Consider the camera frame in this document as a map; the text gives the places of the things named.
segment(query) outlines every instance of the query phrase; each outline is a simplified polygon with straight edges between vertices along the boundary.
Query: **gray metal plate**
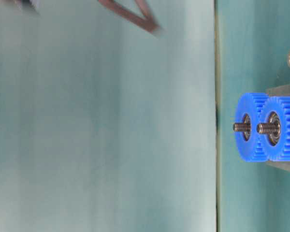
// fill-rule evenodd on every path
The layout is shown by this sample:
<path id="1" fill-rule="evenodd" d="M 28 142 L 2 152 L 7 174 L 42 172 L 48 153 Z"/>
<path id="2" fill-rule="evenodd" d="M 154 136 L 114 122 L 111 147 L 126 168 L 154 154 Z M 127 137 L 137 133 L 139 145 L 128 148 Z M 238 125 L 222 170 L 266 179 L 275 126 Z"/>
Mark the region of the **gray metal plate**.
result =
<path id="1" fill-rule="evenodd" d="M 290 85 L 270 88 L 266 91 L 269 96 L 290 96 Z M 266 162 L 268 165 L 290 172 L 290 162 Z"/>

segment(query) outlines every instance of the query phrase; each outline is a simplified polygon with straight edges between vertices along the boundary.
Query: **threaded bolt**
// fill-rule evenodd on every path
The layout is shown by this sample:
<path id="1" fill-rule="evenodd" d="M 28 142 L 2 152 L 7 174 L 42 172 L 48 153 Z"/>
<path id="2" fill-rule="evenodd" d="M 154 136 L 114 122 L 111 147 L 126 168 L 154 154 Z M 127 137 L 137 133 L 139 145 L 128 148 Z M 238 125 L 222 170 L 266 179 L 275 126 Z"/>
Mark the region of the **threaded bolt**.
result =
<path id="1" fill-rule="evenodd" d="M 246 132 L 250 131 L 250 123 L 234 123 L 233 124 L 234 132 Z"/>
<path id="2" fill-rule="evenodd" d="M 257 132 L 259 134 L 279 133 L 279 125 L 276 123 L 259 123 L 257 125 Z"/>

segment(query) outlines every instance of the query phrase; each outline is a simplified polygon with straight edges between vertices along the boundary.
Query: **blue gear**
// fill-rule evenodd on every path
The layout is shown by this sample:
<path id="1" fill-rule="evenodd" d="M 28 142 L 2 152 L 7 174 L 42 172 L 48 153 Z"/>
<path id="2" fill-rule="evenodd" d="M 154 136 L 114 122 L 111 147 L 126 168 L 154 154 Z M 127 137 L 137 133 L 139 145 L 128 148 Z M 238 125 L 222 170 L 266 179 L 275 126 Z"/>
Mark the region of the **blue gear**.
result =
<path id="1" fill-rule="evenodd" d="M 260 122 L 267 123 L 271 112 L 280 120 L 280 138 L 276 145 L 271 145 L 268 136 L 261 136 L 265 154 L 272 161 L 290 161 L 290 97 L 269 98 L 260 114 Z"/>
<path id="2" fill-rule="evenodd" d="M 243 122 L 245 114 L 248 114 L 251 124 L 248 141 L 244 139 L 242 132 L 235 132 L 237 149 L 241 158 L 246 162 L 264 162 L 268 160 L 260 143 L 260 135 L 257 133 L 260 112 L 267 99 L 268 96 L 265 93 L 246 93 L 238 101 L 235 122 Z"/>

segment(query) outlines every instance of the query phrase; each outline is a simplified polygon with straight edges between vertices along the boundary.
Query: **metal bracket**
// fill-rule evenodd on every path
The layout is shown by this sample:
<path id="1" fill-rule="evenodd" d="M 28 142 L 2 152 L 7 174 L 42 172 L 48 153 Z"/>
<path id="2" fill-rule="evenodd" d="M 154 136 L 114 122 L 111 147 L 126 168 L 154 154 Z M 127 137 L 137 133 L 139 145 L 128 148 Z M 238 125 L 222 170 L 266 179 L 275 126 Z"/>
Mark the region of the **metal bracket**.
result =
<path id="1" fill-rule="evenodd" d="M 109 10 L 115 12 L 119 16 L 125 18 L 126 20 L 138 25 L 144 30 L 153 33 L 156 29 L 159 28 L 159 25 L 155 21 L 153 14 L 151 13 L 146 0 L 135 0 L 135 3 L 140 8 L 144 18 L 136 15 L 130 10 L 126 9 L 122 5 L 118 4 L 114 0 L 98 0 L 103 6 L 108 8 Z"/>

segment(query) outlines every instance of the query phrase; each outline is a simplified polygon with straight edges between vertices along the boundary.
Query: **blurred object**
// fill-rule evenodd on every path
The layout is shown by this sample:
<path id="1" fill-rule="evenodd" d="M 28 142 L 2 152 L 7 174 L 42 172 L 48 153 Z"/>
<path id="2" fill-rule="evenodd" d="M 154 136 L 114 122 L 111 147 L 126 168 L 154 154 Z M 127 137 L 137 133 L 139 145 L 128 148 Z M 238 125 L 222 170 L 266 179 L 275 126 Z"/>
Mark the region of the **blurred object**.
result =
<path id="1" fill-rule="evenodd" d="M 159 28 L 159 25 L 154 19 L 153 14 L 151 13 L 146 3 L 146 0 L 135 0 L 136 4 L 140 8 L 145 18 L 141 18 L 140 16 L 126 9 L 122 5 L 115 2 L 114 0 L 98 0 L 98 2 L 100 2 L 103 6 L 115 12 L 119 16 L 129 20 L 130 22 L 138 25 L 139 27 L 143 28 L 144 30 L 147 30 L 150 33 L 153 33 Z"/>
<path id="2" fill-rule="evenodd" d="M 37 13 L 40 0 L 1 0 L 20 9 L 28 9 Z"/>

